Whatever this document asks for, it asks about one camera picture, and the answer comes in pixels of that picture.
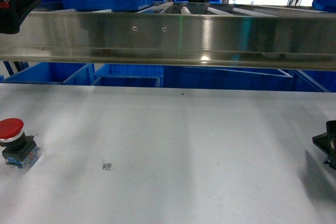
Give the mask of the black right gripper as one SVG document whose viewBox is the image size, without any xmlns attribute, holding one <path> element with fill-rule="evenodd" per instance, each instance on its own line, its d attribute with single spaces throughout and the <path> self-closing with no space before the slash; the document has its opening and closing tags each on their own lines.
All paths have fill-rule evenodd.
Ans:
<svg viewBox="0 0 336 224">
<path fill-rule="evenodd" d="M 335 120 L 326 122 L 326 132 L 314 136 L 313 144 L 326 154 L 323 162 L 335 170 Z"/>
</svg>

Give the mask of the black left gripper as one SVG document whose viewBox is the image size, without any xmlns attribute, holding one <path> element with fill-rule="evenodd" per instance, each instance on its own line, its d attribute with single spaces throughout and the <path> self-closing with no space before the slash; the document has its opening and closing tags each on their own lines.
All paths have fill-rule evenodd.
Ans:
<svg viewBox="0 0 336 224">
<path fill-rule="evenodd" d="M 1 0 L 1 34 L 16 34 L 27 15 L 41 0 Z"/>
</svg>

